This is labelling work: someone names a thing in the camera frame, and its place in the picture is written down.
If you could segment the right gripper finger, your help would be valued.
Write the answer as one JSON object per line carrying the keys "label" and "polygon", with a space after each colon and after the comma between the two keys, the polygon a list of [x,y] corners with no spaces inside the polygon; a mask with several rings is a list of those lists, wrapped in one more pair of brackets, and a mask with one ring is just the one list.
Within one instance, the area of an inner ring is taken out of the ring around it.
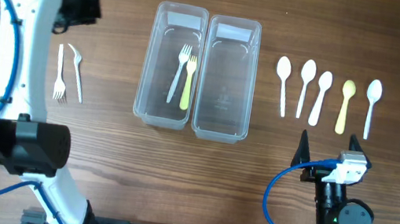
{"label": "right gripper finger", "polygon": [[310,162],[310,148],[307,130],[303,130],[299,145],[292,158],[291,166],[294,167],[301,163]]}
{"label": "right gripper finger", "polygon": [[367,165],[366,165],[367,169],[371,169],[371,167],[372,167],[371,160],[364,153],[364,150],[360,146],[360,143],[358,142],[357,136],[355,134],[352,134],[350,136],[349,150],[361,152],[365,156],[366,163],[367,163]]}

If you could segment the slim white plastic fork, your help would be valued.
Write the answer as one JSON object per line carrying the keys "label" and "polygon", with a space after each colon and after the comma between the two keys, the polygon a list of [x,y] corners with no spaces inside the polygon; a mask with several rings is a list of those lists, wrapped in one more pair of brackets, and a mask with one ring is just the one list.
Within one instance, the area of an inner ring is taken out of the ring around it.
{"label": "slim white plastic fork", "polygon": [[77,93],[78,93],[78,99],[79,103],[82,104],[83,102],[83,91],[82,91],[82,80],[81,80],[81,75],[80,75],[80,63],[83,60],[83,57],[81,56],[81,53],[72,45],[68,44],[73,53],[74,53],[74,67],[75,67],[75,78],[76,78],[76,85],[77,85]]}

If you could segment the clear white plastic fork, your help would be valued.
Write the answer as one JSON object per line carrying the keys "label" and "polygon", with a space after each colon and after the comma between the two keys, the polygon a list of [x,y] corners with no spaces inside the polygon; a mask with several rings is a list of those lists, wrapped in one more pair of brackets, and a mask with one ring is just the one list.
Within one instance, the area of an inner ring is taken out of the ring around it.
{"label": "clear white plastic fork", "polygon": [[57,78],[53,85],[53,99],[57,100],[59,104],[65,104],[66,100],[66,85],[63,80],[63,64],[64,64],[64,45],[60,44],[58,48],[58,59],[57,59]]}

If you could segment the yellow plastic fork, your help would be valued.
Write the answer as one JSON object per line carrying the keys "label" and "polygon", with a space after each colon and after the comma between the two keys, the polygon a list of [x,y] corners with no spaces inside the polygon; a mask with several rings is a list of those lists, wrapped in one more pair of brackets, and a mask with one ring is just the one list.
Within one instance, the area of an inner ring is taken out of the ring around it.
{"label": "yellow plastic fork", "polygon": [[197,57],[192,55],[189,58],[188,63],[186,64],[187,74],[185,79],[184,90],[182,90],[182,96],[179,105],[179,108],[184,111],[187,110],[189,106],[189,101],[190,101],[189,95],[190,95],[193,75],[196,70],[196,64],[197,64]]}

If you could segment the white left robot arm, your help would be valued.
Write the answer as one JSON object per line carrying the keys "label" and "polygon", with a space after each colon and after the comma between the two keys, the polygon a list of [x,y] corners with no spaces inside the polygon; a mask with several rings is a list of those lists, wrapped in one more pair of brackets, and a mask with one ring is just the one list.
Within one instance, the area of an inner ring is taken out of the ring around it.
{"label": "white left robot arm", "polygon": [[66,167],[70,130],[48,123],[50,38],[94,24],[99,0],[0,0],[0,165],[43,207],[38,224],[99,224]]}

